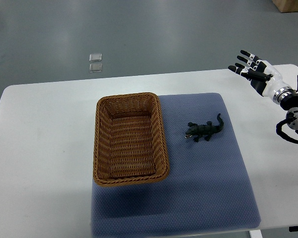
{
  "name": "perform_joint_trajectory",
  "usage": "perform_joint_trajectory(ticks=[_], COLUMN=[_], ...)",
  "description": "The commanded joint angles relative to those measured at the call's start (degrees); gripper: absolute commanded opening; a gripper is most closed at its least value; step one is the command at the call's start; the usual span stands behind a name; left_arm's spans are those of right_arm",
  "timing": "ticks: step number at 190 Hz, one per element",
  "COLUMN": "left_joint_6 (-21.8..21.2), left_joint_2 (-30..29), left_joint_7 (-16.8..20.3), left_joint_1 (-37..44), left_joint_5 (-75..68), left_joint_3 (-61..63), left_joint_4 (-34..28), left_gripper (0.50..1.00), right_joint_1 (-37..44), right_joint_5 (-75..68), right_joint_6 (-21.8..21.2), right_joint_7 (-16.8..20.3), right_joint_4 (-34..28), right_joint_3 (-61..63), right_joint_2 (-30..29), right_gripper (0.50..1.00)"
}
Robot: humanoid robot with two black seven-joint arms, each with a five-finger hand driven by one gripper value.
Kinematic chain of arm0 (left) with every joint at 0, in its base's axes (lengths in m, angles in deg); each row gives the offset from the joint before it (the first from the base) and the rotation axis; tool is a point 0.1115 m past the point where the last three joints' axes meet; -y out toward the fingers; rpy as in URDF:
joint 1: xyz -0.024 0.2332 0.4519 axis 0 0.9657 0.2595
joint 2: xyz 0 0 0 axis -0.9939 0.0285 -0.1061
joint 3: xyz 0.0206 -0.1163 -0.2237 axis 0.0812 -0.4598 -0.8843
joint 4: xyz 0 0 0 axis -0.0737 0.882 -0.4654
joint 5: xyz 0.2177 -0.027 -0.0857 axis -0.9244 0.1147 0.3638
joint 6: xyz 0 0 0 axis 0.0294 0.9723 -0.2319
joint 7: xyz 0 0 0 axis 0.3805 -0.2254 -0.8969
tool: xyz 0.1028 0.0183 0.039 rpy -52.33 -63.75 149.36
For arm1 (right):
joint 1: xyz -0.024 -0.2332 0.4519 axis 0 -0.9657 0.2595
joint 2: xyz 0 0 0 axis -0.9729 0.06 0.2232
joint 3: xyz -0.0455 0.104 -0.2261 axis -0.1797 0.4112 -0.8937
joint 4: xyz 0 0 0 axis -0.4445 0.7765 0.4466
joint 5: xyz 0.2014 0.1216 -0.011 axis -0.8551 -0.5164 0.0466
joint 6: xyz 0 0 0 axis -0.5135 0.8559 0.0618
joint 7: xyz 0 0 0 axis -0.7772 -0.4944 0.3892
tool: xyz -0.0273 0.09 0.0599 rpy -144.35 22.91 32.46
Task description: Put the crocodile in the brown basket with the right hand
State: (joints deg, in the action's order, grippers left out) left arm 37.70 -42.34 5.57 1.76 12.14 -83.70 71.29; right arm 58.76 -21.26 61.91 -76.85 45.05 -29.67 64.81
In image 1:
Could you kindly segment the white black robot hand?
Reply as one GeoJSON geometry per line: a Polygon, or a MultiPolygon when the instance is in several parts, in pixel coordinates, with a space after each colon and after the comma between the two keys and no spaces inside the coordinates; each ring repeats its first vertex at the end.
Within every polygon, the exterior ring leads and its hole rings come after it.
{"type": "Polygon", "coordinates": [[[274,103],[279,104],[283,95],[287,96],[294,92],[268,61],[244,50],[240,53],[241,55],[237,56],[240,63],[230,65],[228,69],[247,79],[259,95],[268,97],[274,103]]]}

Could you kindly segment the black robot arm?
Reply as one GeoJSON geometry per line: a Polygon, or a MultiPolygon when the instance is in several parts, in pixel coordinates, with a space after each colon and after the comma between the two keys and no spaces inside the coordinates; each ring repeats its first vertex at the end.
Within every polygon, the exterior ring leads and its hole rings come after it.
{"type": "Polygon", "coordinates": [[[285,132],[283,132],[283,126],[286,124],[290,129],[294,130],[298,135],[298,75],[297,75],[297,90],[290,89],[284,90],[278,97],[278,102],[282,109],[287,111],[284,120],[280,121],[276,125],[276,134],[278,134],[284,140],[298,144],[298,140],[291,138],[285,132]]]}

